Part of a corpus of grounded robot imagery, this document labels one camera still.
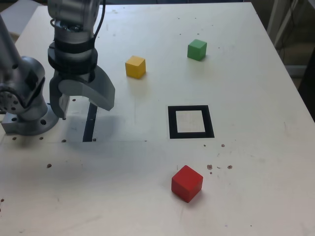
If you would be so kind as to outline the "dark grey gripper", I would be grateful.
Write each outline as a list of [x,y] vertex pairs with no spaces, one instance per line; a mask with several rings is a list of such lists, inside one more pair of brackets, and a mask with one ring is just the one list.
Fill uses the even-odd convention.
[[49,84],[50,105],[55,115],[63,120],[69,105],[69,96],[83,96],[107,111],[114,107],[115,87],[108,75],[97,66],[87,74],[71,74],[55,70]]

